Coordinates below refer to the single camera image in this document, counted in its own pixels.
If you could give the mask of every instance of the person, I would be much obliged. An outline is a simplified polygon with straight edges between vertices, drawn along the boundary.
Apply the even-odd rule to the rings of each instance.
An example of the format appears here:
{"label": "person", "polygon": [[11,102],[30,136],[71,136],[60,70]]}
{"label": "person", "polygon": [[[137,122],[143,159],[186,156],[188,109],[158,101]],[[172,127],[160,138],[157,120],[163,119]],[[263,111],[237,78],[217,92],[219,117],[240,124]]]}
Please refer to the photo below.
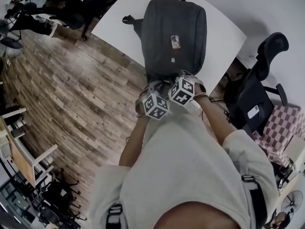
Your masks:
{"label": "person", "polygon": [[20,14],[17,19],[5,19],[11,2],[12,0],[0,0],[0,20],[3,22],[1,23],[0,27],[7,25],[9,27],[8,31],[31,30],[38,34],[49,36],[54,34],[57,26],[56,23],[53,25],[46,25],[44,22],[39,22],[30,15]]}
{"label": "person", "polygon": [[[278,198],[272,165],[204,92],[196,83],[194,99],[217,141],[201,118],[174,102],[160,121],[145,116],[141,105],[119,164],[104,165],[95,174],[89,211],[93,229],[253,229],[243,174],[260,185],[271,215]],[[119,219],[111,218],[113,213]]]}
{"label": "person", "polygon": [[271,220],[266,223],[266,229],[285,229],[290,223],[290,214],[293,213],[293,208],[288,212],[280,212],[276,214],[276,210],[274,211]]}

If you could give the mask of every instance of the white smartphone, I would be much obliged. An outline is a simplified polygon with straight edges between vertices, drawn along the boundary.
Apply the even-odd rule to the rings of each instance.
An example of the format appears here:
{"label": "white smartphone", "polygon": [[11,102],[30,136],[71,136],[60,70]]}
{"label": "white smartphone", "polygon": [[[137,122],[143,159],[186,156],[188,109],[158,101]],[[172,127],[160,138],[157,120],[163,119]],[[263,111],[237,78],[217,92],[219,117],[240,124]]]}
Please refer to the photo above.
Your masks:
{"label": "white smartphone", "polygon": [[248,112],[248,117],[249,119],[252,119],[256,114],[259,113],[259,108],[257,105],[255,105],[249,112]]}

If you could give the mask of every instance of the bracelet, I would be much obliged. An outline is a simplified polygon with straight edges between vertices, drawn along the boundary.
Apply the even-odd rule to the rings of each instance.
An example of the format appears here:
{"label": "bracelet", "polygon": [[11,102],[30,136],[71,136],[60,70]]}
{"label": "bracelet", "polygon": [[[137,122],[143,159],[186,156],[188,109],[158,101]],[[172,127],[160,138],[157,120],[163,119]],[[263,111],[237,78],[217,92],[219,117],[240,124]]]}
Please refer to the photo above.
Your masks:
{"label": "bracelet", "polygon": [[203,98],[203,97],[208,97],[208,94],[207,93],[200,93],[200,94],[197,94],[193,97],[194,100],[197,100],[199,98]]}
{"label": "bracelet", "polygon": [[137,114],[137,118],[146,117],[146,114]]}

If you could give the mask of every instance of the wooden floor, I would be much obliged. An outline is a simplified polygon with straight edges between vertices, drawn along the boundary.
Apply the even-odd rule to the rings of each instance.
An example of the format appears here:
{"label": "wooden floor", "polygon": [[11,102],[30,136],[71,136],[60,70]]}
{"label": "wooden floor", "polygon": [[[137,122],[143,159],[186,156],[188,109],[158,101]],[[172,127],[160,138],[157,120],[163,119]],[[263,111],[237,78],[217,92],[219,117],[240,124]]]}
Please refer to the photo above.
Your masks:
{"label": "wooden floor", "polygon": [[[95,171],[117,164],[135,121],[134,102],[146,85],[144,68],[88,33],[58,27],[55,38],[22,33],[23,52],[2,72],[6,103],[16,98],[34,155],[53,144],[55,169],[79,180],[77,202],[87,216]],[[221,97],[225,80],[212,94]],[[90,228],[88,221],[82,228]]]}

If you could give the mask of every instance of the fan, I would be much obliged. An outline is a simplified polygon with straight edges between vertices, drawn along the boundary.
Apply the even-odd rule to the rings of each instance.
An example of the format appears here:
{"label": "fan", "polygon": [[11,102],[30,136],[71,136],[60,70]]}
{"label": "fan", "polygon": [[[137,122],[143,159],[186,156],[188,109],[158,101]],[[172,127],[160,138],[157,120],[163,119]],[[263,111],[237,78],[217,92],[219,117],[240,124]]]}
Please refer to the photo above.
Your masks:
{"label": "fan", "polygon": [[288,213],[292,211],[296,213],[296,211],[301,207],[303,202],[303,193],[299,190],[293,191],[285,197],[282,203],[282,212]]}

